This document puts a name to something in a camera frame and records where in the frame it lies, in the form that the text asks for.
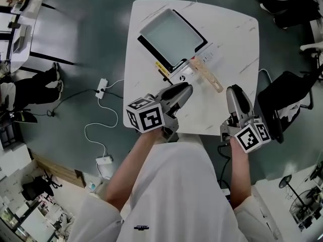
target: white shirt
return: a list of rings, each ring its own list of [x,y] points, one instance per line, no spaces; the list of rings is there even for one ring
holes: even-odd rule
[[[14,83],[1,83],[0,85],[1,92],[1,103],[5,102],[6,97],[8,96],[9,104],[8,110],[14,110],[14,103],[16,97],[16,85]]]
[[[274,240],[253,197],[234,213],[207,152],[199,144],[154,145],[139,173],[130,205],[132,211],[122,224],[114,206],[89,196],[68,241]]]

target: wooden spatula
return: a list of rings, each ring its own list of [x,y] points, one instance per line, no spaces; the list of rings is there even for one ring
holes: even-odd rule
[[[205,63],[198,57],[194,56],[190,59],[190,63],[195,67],[195,69],[202,74],[215,88],[217,92],[222,92],[223,87],[217,78],[208,70]]]

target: floor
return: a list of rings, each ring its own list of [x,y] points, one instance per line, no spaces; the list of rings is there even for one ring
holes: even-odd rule
[[[32,51],[50,54],[69,61],[75,66],[62,65],[67,97],[85,89],[96,89],[100,78],[110,83],[122,79],[126,55],[128,26],[131,7],[135,0],[44,0],[57,8],[42,8],[37,20],[38,27]],[[259,7],[256,0],[198,0],[201,3],[235,10],[259,22],[260,68],[266,68],[273,79],[283,71],[299,73],[310,71],[310,60],[299,54],[299,46],[312,42],[309,24],[287,30],[279,29],[273,17]],[[44,60],[27,62],[29,67],[49,69],[51,62]],[[267,85],[259,75],[258,89]],[[123,83],[113,91],[123,94]],[[285,142],[276,141],[250,154],[251,178],[274,179],[284,174],[304,169],[315,163],[322,150],[323,135],[323,87],[317,83],[313,88],[314,109],[302,109],[296,121],[285,131]],[[122,100],[106,95],[103,104],[122,115]],[[37,105],[30,108],[42,114],[55,106]],[[21,125],[28,147],[37,154],[57,164],[97,174],[95,158],[103,153],[102,147],[91,144],[84,137],[84,126],[91,122],[112,124],[112,112],[97,105],[94,93],[88,92],[64,102],[57,110],[57,117],[38,117],[36,125]],[[122,121],[113,130],[94,126],[88,130],[89,137],[103,142],[114,157],[113,168],[125,158],[138,135],[123,126]],[[217,153],[219,137],[202,136],[202,141],[220,175],[225,160]],[[224,179],[230,181],[230,166]]]

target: office chair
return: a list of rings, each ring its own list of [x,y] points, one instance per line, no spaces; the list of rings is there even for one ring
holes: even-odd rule
[[[304,77],[299,77],[294,73],[286,71],[273,82],[267,70],[261,69],[260,71],[264,71],[267,74],[270,84],[258,94],[258,103],[271,138],[277,140],[279,143],[283,143],[283,132],[298,116],[300,108],[310,110],[313,108],[311,88],[321,75],[323,66],[320,66]],[[307,94],[310,96],[310,105],[301,105],[290,122],[288,122],[287,117],[279,118],[278,110],[302,100]]]
[[[35,177],[33,182],[22,185],[23,191],[21,192],[21,194],[27,201],[35,200],[37,196],[40,196],[43,193],[47,193],[45,199],[48,199],[49,196],[54,196],[50,185],[52,185],[55,189],[62,187],[62,185],[58,185],[54,181],[52,181],[52,175],[49,177],[46,170],[44,170],[44,172],[45,179],[43,179],[42,176],[37,176]]]

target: white desk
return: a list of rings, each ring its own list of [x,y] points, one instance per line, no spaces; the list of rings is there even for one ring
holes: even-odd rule
[[[180,109],[179,133],[220,135],[220,125],[229,117],[226,88],[238,84],[254,103],[259,65],[259,31],[255,18],[225,8],[176,0],[137,0],[130,18],[124,84],[123,122],[132,127],[125,106],[147,93],[155,95],[168,86],[154,64],[148,61],[137,40],[139,31],[164,9],[175,9],[208,42],[214,42],[221,59],[209,69],[224,91],[217,93],[204,78],[193,85],[193,94]]]
[[[27,8],[20,14],[18,23],[25,24],[28,26],[27,33],[25,36],[24,47],[20,52],[13,53],[11,47],[11,73],[18,70],[29,58],[31,41],[35,29],[35,24],[38,16],[39,9],[43,0],[30,0]],[[19,29],[15,31],[13,44],[19,37]]]

